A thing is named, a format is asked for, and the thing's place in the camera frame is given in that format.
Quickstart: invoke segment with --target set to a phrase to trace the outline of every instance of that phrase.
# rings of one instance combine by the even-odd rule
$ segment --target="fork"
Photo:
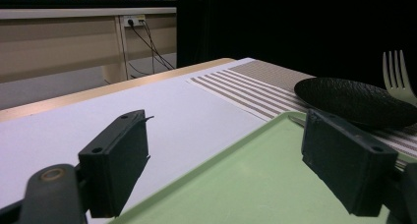
[[[417,96],[414,94],[413,89],[410,85],[410,81],[408,79],[407,69],[405,68],[404,55],[402,54],[402,50],[399,50],[398,54],[396,50],[393,51],[393,63],[391,52],[389,51],[387,55],[384,52],[383,72],[384,82],[388,93],[394,98],[410,103],[417,107]]]

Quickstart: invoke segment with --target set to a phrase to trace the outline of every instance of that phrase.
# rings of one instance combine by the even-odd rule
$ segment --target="light green plate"
[[[117,223],[386,223],[349,215],[301,160],[303,128],[286,112],[116,218]]]

